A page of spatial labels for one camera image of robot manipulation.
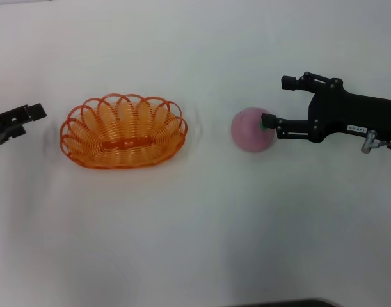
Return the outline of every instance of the pink ball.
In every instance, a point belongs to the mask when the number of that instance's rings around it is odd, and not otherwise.
[[[265,129],[260,116],[270,114],[259,107],[249,107],[235,115],[231,133],[236,145],[247,152],[261,152],[271,146],[274,129]]]

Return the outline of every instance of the oval basket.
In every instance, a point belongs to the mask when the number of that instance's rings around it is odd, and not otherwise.
[[[142,168],[173,157],[187,131],[182,111],[172,101],[110,94],[70,112],[60,129],[60,148],[86,168]]]

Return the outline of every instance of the white background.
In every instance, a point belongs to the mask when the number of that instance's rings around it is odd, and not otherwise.
[[[391,98],[391,1],[0,6],[0,113],[48,114],[0,146],[0,307],[391,307],[391,151],[343,134],[232,144],[245,107],[305,119],[311,95],[280,78],[306,70]],[[111,92],[176,101],[186,147],[141,170],[69,161],[61,123]]]

